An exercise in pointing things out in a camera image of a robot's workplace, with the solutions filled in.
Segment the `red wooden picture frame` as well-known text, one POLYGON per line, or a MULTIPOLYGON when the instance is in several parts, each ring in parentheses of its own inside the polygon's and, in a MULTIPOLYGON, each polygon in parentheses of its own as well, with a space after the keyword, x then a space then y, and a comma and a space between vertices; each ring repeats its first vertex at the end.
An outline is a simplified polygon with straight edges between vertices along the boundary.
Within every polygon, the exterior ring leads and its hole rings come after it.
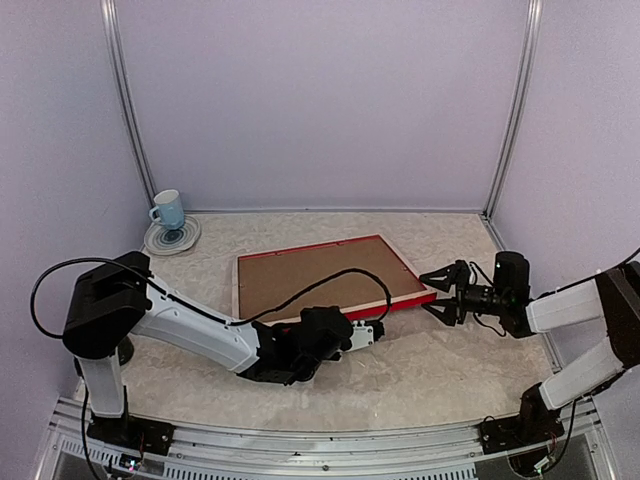
MULTIPOLYGON (((303 288, 348 268, 380 278, 391 294, 391 309, 431 302, 434 289, 390 240, 381 234, 239 255, 233 261, 232 315, 245 320, 274 308, 303 288)), ((350 273, 303 295, 283 310, 263 316, 267 325, 296 322, 306 307, 338 306, 351 320, 376 318, 386 307, 385 294, 373 280, 350 273)))

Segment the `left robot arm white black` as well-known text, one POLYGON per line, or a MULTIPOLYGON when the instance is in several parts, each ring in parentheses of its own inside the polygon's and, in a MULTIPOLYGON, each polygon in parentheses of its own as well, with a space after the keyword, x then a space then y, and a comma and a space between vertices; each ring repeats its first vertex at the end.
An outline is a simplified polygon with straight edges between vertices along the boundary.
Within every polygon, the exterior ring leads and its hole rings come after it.
POLYGON ((151 273, 146 255, 130 252, 76 280, 62 341, 79 363, 93 428, 127 445, 141 434, 118 360, 130 335, 198 354, 252 382, 289 386, 339 358, 354 333, 335 306, 305 308, 299 321, 273 326, 235 320, 190 303, 151 273))

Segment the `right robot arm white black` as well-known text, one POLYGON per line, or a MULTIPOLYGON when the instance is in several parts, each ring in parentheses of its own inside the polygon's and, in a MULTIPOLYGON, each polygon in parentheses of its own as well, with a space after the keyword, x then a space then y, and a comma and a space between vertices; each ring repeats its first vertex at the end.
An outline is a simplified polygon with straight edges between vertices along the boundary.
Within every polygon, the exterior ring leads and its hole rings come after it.
POLYGON ((475 267, 464 260, 420 275, 420 281, 443 292, 425 304, 426 311, 447 326, 469 315, 494 316, 516 339, 602 320, 606 336, 558 373, 528 388, 516 415, 487 420, 479 431, 485 451, 492 453, 563 435, 563 407, 613 383, 639 363, 639 257, 590 277, 530 296, 530 263, 520 253, 500 251, 494 275, 486 285, 472 280, 475 267))

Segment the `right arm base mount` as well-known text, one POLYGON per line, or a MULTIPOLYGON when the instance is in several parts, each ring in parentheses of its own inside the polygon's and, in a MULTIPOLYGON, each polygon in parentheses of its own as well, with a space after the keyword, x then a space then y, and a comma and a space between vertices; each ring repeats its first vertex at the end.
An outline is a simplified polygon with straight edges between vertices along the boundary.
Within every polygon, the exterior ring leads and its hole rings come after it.
POLYGON ((528 424, 518 416, 485 418, 478 425, 478 431, 485 455, 546 442, 565 434, 564 426, 559 420, 528 424))

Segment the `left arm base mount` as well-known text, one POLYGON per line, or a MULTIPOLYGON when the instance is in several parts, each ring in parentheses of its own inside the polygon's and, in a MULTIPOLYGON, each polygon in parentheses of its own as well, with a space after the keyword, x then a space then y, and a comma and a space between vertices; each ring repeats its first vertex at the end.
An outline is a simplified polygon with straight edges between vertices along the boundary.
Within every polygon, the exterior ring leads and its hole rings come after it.
POLYGON ((175 426, 171 423, 135 416, 95 417, 87 428, 91 439, 161 456, 168 455, 174 432, 175 426))

